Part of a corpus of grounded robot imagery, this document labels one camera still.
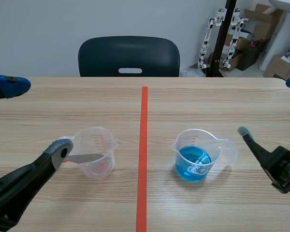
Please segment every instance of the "plastic measuring cup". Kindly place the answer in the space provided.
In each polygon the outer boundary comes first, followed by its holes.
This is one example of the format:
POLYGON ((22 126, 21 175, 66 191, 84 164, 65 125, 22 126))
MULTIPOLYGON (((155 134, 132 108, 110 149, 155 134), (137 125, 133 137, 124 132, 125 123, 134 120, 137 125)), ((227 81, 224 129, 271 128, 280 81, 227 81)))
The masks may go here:
POLYGON ((79 162, 74 162, 78 163, 86 176, 94 179, 102 178, 113 170, 114 150, 118 148, 118 143, 108 129, 92 127, 77 133, 74 137, 62 138, 68 138, 73 142, 73 150, 66 159, 78 160, 79 162))
POLYGON ((176 152, 177 172, 189 181, 205 178, 222 154, 228 155, 228 165, 234 164, 237 158, 237 150, 232 140, 218 139, 199 129, 180 133, 172 149, 176 152))

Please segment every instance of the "wooden table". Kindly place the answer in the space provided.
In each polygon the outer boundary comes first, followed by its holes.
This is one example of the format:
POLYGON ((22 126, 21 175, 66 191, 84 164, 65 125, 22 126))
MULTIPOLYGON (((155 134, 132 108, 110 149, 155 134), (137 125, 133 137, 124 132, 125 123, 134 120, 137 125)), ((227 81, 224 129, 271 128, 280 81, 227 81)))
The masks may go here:
POLYGON ((271 186, 237 128, 272 151, 290 150, 290 89, 270 78, 30 78, 0 100, 0 177, 34 161, 54 140, 108 128, 116 166, 100 180, 64 163, 11 231, 134 232, 142 86, 149 87, 147 231, 290 232, 290 193, 271 186), (235 141, 237 164, 218 162, 197 184, 174 171, 177 135, 198 128, 235 141))

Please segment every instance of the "black metal pole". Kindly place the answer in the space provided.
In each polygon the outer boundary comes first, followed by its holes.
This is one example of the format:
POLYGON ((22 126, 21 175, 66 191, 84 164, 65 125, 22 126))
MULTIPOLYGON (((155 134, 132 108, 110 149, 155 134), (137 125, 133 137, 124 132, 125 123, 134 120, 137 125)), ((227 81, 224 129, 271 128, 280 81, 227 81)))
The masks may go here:
POLYGON ((236 1, 237 0, 227 0, 226 3, 227 14, 219 30, 211 67, 205 72, 207 77, 222 77, 221 73, 219 72, 220 57, 222 54, 224 43, 228 35, 228 30, 230 27, 230 23, 232 21, 236 1))

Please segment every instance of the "black chair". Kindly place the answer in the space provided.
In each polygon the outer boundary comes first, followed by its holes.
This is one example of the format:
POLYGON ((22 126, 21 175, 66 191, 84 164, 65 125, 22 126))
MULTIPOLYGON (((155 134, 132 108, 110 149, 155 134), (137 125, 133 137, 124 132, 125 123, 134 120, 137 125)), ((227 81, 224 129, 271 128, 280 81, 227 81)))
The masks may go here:
POLYGON ((112 36, 87 40, 78 52, 81 76, 179 76, 179 52, 166 39, 112 36), (141 69, 120 73, 119 69, 141 69))

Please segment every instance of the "white sink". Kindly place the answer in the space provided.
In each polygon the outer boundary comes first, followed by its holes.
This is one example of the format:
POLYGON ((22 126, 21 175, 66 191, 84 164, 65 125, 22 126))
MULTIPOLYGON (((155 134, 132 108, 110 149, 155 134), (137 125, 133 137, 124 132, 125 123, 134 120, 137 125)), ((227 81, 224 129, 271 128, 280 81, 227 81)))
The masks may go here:
POLYGON ((284 14, 280 19, 280 23, 271 38, 266 54, 259 66, 259 69, 262 71, 267 69, 274 55, 284 54, 290 48, 290 0, 269 0, 269 2, 273 5, 272 8, 274 10, 278 8, 283 10, 284 14))
POLYGON ((290 12, 290 0, 269 0, 269 2, 280 10, 290 12))

